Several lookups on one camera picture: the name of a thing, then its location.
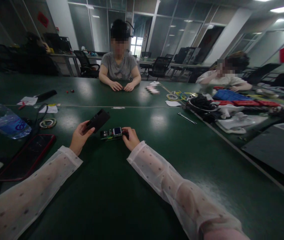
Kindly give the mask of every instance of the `circuit board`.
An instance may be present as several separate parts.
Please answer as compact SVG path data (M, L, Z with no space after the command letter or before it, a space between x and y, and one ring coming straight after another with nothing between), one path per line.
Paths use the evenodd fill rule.
M102 141L112 141L122 139L122 128L117 127L107 131L100 131L100 138Z

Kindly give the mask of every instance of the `polka dot sleeve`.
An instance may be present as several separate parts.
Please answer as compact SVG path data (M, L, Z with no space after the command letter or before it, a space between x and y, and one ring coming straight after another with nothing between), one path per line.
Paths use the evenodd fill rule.
M127 160L154 191L171 204L189 239L199 239L218 229L234 229L246 239L238 219L218 206L196 184L182 178L144 141Z
M62 146L39 170L2 193L0 239L17 239L81 164L71 149Z

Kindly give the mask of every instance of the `plastic bottle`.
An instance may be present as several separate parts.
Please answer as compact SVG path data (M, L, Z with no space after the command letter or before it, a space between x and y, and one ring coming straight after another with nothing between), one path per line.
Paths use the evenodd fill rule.
M19 116L0 104L0 133L12 139L19 139L27 136L31 130Z

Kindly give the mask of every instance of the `green table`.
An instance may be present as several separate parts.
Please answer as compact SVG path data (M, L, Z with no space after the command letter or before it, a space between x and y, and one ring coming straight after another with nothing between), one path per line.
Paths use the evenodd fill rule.
M113 93L97 79L0 74L0 102L12 105L24 96L58 91L48 101L62 103L57 114L48 114L58 123L51 130L41 131L55 134L57 141L42 163L61 145L69 146L78 123L103 107L111 115L103 128L135 128L140 140L238 217L251 239L284 239L284 192L195 115L166 107L166 92L161 87L160 95L147 93L141 98L147 84L142 82L131 93ZM162 84L170 90L199 87ZM16 90L8 94L6 87ZM71 89L74 94L65 93ZM34 106L20 111L18 106L9 107L29 118L34 118L37 110ZM178 116L178 112L197 125ZM0 134L0 157L12 156L22 143ZM120 140L101 142L98 135L89 138L80 155L82 166L21 239L187 239L171 206L129 165L128 155ZM2 190L11 185L4 184Z

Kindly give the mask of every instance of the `wrench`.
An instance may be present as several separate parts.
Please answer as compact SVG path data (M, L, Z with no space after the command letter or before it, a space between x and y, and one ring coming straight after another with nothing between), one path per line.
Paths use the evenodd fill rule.
M186 116L182 115L181 113L178 113L178 115L180 115L180 116L182 116L183 118L189 120L189 121L190 121L191 123L193 123L193 124L197 124L196 122L190 120L189 118L187 118Z

